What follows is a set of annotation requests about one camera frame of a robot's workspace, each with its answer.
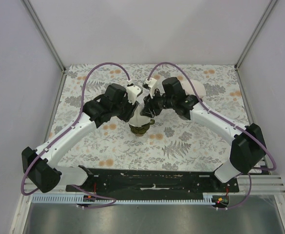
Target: floor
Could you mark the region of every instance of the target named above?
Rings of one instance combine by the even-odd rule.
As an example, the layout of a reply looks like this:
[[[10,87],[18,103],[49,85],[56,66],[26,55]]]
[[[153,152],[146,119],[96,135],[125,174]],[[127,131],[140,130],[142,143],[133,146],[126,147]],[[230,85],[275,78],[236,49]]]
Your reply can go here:
[[[81,86],[94,65],[72,65],[52,126],[50,137],[72,121],[79,110]],[[149,75],[154,65],[124,65],[137,84]],[[233,66],[180,65],[191,79],[204,84],[203,100],[223,115],[248,124],[241,92]],[[163,80],[180,72],[169,65],[153,74]],[[85,101],[105,91],[110,83],[126,85],[125,74],[115,66],[103,66],[90,77]],[[97,131],[77,143],[60,161],[60,166],[84,165],[88,168],[142,169],[170,171],[214,171],[229,158],[230,146],[207,127],[180,119],[173,110],[163,110],[155,125],[142,137],[130,132],[127,123],[114,117]]]
[[[231,196],[237,203],[243,196]],[[32,203],[23,234],[285,234],[273,196],[250,197],[242,208],[200,205],[115,205],[82,210],[74,204]]]

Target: white wall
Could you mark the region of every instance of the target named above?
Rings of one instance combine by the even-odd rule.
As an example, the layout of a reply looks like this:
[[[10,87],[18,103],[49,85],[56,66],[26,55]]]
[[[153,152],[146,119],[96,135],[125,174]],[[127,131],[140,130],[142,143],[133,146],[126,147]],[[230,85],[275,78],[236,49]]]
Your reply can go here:
[[[276,5],[240,74],[256,122],[285,183],[285,0]]]
[[[21,151],[45,136],[60,70],[20,0],[0,0],[0,234],[20,195]]]
[[[235,64],[269,0],[31,0],[66,66]]]

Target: floral tablecloth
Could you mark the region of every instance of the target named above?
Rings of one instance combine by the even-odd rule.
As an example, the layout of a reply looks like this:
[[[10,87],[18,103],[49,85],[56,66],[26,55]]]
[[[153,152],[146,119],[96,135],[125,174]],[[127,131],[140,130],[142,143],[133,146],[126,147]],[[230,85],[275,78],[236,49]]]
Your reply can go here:
[[[78,113],[81,87],[94,65],[72,65],[58,105],[50,137],[72,121]],[[124,65],[134,82],[142,85],[154,67]],[[233,66],[180,65],[191,79],[203,83],[206,97],[203,100],[227,117],[248,124],[241,92]],[[160,66],[153,74],[163,80],[177,77],[184,80],[175,68]],[[112,65],[97,69],[89,78],[85,102],[104,93],[111,83],[126,85],[126,76]],[[60,166],[84,165],[89,168],[213,171],[229,158],[230,146],[217,134],[191,121],[180,119],[173,110],[163,110],[155,118],[144,136],[130,132],[128,123],[113,117],[97,131],[89,133],[60,161]]]

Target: robotic arm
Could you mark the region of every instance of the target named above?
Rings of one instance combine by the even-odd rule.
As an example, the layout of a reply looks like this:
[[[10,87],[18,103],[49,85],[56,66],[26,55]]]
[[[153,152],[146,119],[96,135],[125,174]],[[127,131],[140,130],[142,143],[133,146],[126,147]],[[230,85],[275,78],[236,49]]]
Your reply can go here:
[[[235,128],[239,126],[245,129],[265,144],[260,127],[256,124],[244,126],[240,123],[232,127],[211,115],[199,103],[198,98],[206,94],[201,83],[192,82],[198,90],[201,90],[197,97],[191,93],[189,84],[181,83],[177,78],[168,78],[162,82],[165,91],[163,94],[159,92],[157,82],[151,78],[143,84],[144,88],[150,90],[150,94],[144,98],[144,106],[136,101],[137,97],[142,94],[142,88],[139,86],[131,84],[124,88],[118,84],[109,85],[104,94],[84,104],[83,112],[76,124],[73,125],[73,120],[52,139],[35,150],[29,147],[23,150],[24,172],[33,160],[41,155],[29,171],[28,177],[43,193],[51,191],[57,185],[82,185],[92,174],[88,169],[83,166],[73,168],[57,165],[79,140],[96,130],[104,122],[110,121],[112,117],[128,122],[131,131],[141,136],[154,123],[152,118],[159,115],[163,109],[173,109],[181,118],[207,126],[231,145],[230,159],[214,172],[215,177],[221,183],[229,181],[240,173],[248,173],[265,156],[264,151],[253,140]]]

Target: gray floor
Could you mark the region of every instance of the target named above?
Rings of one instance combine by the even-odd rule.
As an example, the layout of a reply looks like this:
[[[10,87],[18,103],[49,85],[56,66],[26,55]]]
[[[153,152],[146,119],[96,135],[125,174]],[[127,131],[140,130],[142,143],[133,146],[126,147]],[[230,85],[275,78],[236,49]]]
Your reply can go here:
[[[231,196],[231,204],[241,197]],[[33,204],[23,234],[284,234],[274,198],[251,197],[215,211],[193,205],[117,205],[82,210],[74,204]]]

